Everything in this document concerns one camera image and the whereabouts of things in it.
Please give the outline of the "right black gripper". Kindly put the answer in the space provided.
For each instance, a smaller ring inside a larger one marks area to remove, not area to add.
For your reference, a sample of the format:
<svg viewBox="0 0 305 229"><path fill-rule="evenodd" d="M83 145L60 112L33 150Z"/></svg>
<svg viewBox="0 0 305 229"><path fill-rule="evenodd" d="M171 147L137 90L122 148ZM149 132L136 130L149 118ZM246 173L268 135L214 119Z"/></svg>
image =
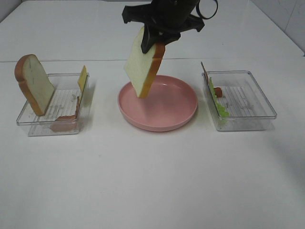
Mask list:
<svg viewBox="0 0 305 229"><path fill-rule="evenodd" d="M141 49L147 53L153 45L179 40L180 32L200 31L204 27L203 19L191 14L197 3L197 0L153 0L149 4L125 6L122 18L124 23L144 23Z"/></svg>

